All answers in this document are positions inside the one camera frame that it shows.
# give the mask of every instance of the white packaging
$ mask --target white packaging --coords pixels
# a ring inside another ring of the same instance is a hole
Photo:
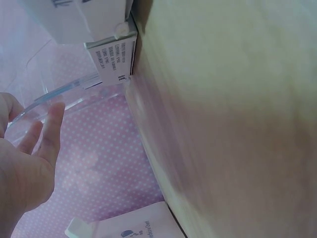
[[[109,37],[102,41],[85,43],[105,85],[126,82],[132,74],[138,31],[131,16],[128,24],[130,31],[125,37],[118,40]]]
[[[185,238],[165,202],[89,225],[74,218],[65,234],[70,238]]]
[[[133,0],[19,0],[59,44],[95,42],[116,35]]]

